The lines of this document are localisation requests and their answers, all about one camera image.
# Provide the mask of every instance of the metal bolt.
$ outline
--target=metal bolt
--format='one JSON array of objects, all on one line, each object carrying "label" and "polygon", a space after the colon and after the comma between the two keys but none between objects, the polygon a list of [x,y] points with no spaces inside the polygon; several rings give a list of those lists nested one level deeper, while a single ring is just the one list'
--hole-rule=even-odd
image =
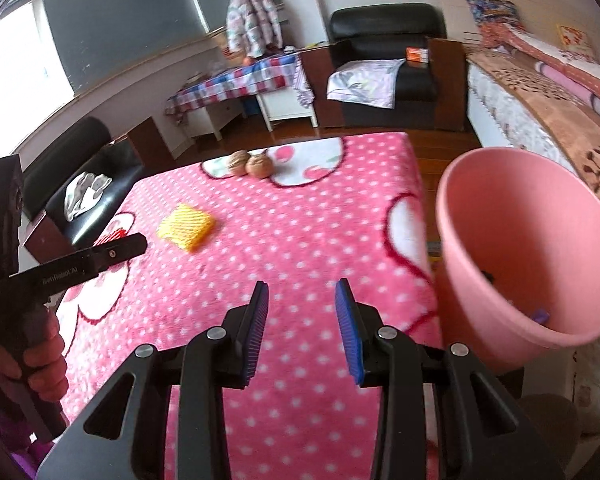
[{"label": "metal bolt", "polygon": [[224,336],[226,336],[226,330],[224,328],[222,328],[221,326],[215,326],[206,331],[206,336],[209,339],[216,341],[216,340],[222,339]]},{"label": "metal bolt", "polygon": [[469,349],[462,343],[454,343],[451,345],[451,353],[458,357],[465,357],[469,355]]},{"label": "metal bolt", "polygon": [[378,330],[380,339],[395,339],[398,337],[398,331],[392,326],[383,326]]},{"label": "metal bolt", "polygon": [[136,357],[149,357],[152,353],[154,353],[154,347],[151,345],[140,345],[138,348],[136,348],[134,353],[136,354]]}]

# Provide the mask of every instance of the yellow mesh scrubber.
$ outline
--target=yellow mesh scrubber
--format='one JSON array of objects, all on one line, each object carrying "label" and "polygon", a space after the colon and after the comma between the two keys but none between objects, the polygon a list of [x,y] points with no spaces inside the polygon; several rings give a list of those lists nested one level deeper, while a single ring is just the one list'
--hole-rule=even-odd
[{"label": "yellow mesh scrubber", "polygon": [[211,215],[186,204],[178,204],[173,213],[160,223],[158,236],[185,251],[193,251],[211,232],[215,223]]}]

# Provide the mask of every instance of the checkered cloth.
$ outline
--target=checkered cloth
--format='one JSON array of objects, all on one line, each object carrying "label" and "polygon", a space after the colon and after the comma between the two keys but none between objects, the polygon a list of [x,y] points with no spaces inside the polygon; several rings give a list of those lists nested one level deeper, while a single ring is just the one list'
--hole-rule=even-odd
[{"label": "checkered cloth", "polygon": [[166,115],[182,116],[211,103],[292,86],[298,54],[267,57],[252,66],[229,70],[184,88],[167,100]]}]

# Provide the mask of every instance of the brown leaf print blanket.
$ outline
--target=brown leaf print blanket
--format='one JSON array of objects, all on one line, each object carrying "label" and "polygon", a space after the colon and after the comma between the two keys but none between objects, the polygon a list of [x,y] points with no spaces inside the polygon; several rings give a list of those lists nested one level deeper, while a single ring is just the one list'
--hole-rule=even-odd
[{"label": "brown leaf print blanket", "polygon": [[580,178],[600,199],[600,117],[576,96],[536,72],[535,59],[471,47],[467,59],[522,102],[553,137]]}]

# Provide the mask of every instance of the pink bucket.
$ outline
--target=pink bucket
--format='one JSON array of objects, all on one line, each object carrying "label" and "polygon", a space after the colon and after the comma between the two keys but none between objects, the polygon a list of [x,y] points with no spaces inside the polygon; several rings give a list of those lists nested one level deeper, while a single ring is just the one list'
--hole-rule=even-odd
[{"label": "pink bucket", "polygon": [[[475,150],[446,169],[436,213],[445,344],[503,373],[600,336],[600,201],[576,176],[523,150]],[[545,326],[530,318],[540,309]]]}]

